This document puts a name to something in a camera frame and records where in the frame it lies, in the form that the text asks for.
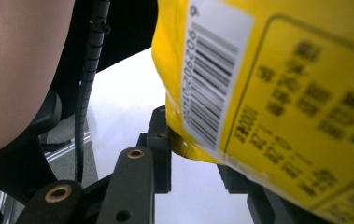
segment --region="white surface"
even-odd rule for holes
[[[122,150],[135,146],[153,109],[164,101],[150,49],[97,74],[87,121],[99,178],[113,172]],[[172,192],[155,196],[157,224],[253,223],[246,195],[230,195],[214,164],[176,154],[172,163]]]

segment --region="yellow plastic package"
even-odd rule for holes
[[[354,0],[159,0],[173,150],[354,223]]]

